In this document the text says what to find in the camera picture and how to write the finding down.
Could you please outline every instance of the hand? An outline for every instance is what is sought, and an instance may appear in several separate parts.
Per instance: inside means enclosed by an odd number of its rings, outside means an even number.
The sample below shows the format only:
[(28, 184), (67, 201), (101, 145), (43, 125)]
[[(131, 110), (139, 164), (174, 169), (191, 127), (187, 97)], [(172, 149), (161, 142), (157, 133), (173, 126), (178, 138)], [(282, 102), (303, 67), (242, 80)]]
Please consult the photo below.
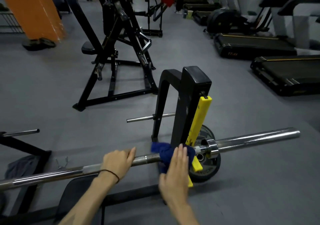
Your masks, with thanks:
[(187, 148), (180, 144), (174, 149), (167, 174), (160, 175), (159, 189), (162, 198), (174, 215), (178, 208), (188, 204), (188, 160)]
[[(131, 167), (131, 164), (134, 160), (134, 156), (136, 154), (136, 148), (134, 147), (131, 150), (124, 150), (124, 151), (113, 151), (111, 153), (107, 153), (103, 157), (103, 163), (101, 165), (101, 170), (106, 169), (110, 170), (113, 173), (115, 173), (119, 179), (122, 179), (128, 170)], [(115, 183), (118, 181), (117, 177), (115, 177), (114, 174), (108, 172), (108, 171), (102, 171), (100, 172), (98, 177), (106, 177), (109, 179), (111, 176), (113, 176), (113, 179), (115, 180)]]

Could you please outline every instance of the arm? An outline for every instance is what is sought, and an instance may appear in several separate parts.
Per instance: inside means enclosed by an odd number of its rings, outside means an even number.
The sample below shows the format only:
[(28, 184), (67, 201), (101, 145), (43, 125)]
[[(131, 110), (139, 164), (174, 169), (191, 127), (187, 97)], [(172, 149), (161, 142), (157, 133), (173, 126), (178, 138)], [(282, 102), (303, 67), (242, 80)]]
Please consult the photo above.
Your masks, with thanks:
[[(110, 170), (119, 179), (122, 179), (131, 167), (135, 152), (136, 149), (133, 148), (130, 151), (116, 150), (106, 154), (103, 158), (101, 170)], [(117, 176), (108, 171), (101, 171), (59, 225), (89, 225), (106, 194), (118, 182)]]
[(159, 189), (172, 215), (180, 225), (199, 225), (187, 202), (188, 156), (187, 149), (175, 148), (167, 174), (161, 174)]

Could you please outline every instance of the yellow plastic guard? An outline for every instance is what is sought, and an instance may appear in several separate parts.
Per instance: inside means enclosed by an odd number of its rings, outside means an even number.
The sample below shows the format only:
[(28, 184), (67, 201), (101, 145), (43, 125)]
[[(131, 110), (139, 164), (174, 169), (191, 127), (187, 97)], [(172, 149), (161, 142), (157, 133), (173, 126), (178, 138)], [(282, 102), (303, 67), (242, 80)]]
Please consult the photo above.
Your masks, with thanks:
[[(196, 141), (198, 134), (201, 130), (202, 123), (205, 119), (205, 116), (208, 112), (208, 109), (210, 107), (212, 98), (210, 96), (207, 96), (207, 98), (201, 96), (199, 99), (198, 107), (195, 113), (195, 116), (193, 118), (191, 128), (189, 131), (189, 135), (186, 141), (186, 145), (194, 146), (194, 142)], [(192, 168), (194, 172), (201, 171), (203, 168), (201, 166), (201, 163), (199, 162), (198, 158), (195, 156), (192, 161)], [(188, 187), (193, 187), (193, 184), (191, 182), (191, 179), (189, 177), (189, 185)]]

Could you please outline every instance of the blue cloth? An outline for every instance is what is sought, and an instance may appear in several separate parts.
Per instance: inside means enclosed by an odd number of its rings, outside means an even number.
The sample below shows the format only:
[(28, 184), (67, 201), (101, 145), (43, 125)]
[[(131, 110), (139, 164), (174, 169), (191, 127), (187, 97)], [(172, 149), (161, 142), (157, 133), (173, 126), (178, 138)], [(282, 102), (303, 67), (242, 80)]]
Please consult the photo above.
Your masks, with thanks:
[[(195, 150), (193, 147), (183, 144), (184, 147), (187, 147), (187, 155), (189, 156), (189, 169), (192, 165), (193, 158), (195, 156)], [(159, 153), (161, 162), (164, 164), (164, 167), (161, 167), (161, 173), (167, 173), (170, 161), (174, 152), (174, 148), (170, 143), (166, 142), (153, 142), (151, 145), (152, 153)]]

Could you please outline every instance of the barbell sleeve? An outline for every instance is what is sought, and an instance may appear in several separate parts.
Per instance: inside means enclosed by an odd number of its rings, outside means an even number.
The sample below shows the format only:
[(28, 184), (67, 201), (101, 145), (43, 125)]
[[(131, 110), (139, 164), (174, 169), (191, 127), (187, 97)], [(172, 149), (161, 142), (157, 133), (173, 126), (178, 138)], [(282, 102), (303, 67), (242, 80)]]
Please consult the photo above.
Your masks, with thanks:
[[(214, 158), (219, 152), (223, 153), (242, 148), (258, 146), (270, 142), (278, 142), (292, 138), (298, 138), (299, 136), (300, 131), (293, 127), (289, 127), (285, 129), (226, 138), (221, 140), (205, 139), (201, 142), (202, 145), (195, 146), (194, 149), (196, 155), (200, 153), (208, 155), (211, 154), (211, 157)], [(134, 158), (132, 166), (156, 163), (160, 161), (161, 159), (158, 153), (142, 155)], [(0, 181), (0, 191), (14, 189), (25, 185), (35, 185), (85, 175), (97, 174), (99, 173), (100, 167), (101, 164), (95, 164), (89, 166), (70, 168), (63, 171), (31, 175), (10, 180), (2, 180)]]
[(40, 129), (36, 129), (36, 130), (30, 130), (30, 131), (4, 133), (4, 134), (2, 134), (0, 136), (2, 136), (2, 137), (14, 137), (14, 136), (22, 136), (22, 135), (34, 134), (34, 133), (39, 133), (39, 132), (40, 132)]
[[(169, 116), (175, 116), (176, 113), (175, 112), (171, 112), (171, 113), (166, 113), (162, 115), (163, 117), (169, 117)], [(154, 116), (144, 116), (144, 117), (137, 117), (137, 118), (131, 118), (131, 119), (127, 119), (127, 123), (129, 122), (135, 122), (135, 121), (145, 121), (145, 120), (153, 120)]]

